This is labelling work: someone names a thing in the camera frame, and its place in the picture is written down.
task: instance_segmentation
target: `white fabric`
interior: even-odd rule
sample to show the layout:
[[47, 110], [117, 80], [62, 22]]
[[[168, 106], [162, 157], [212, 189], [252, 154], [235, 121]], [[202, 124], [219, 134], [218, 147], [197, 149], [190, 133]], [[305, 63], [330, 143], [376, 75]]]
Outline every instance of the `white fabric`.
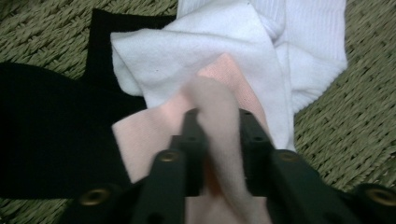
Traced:
[[200, 68], [229, 53], [264, 108], [275, 147], [294, 149], [290, 77], [249, 1], [212, 1], [162, 30], [112, 34], [111, 39], [121, 88], [144, 95], [148, 107], [164, 103]]

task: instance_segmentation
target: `black fabric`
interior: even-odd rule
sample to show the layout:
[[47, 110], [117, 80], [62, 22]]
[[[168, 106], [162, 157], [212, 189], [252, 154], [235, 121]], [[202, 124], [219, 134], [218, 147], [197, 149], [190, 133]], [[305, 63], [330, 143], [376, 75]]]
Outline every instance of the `black fabric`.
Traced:
[[129, 187], [111, 125], [146, 105], [121, 92], [110, 33], [161, 28], [174, 17], [93, 11], [86, 73], [0, 63], [0, 197], [74, 198], [97, 183]]

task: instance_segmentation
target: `textured surface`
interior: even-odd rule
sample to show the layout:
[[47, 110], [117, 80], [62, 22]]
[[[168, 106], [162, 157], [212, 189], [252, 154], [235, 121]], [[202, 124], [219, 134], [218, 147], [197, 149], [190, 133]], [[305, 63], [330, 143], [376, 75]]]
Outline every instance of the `textured surface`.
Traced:
[[[0, 62], [82, 76], [93, 7], [175, 15], [177, 0], [0, 1]], [[299, 152], [334, 187], [363, 182], [396, 189], [396, 2], [348, 0], [349, 67], [296, 116]], [[54, 223], [67, 200], [0, 199], [9, 223]]]

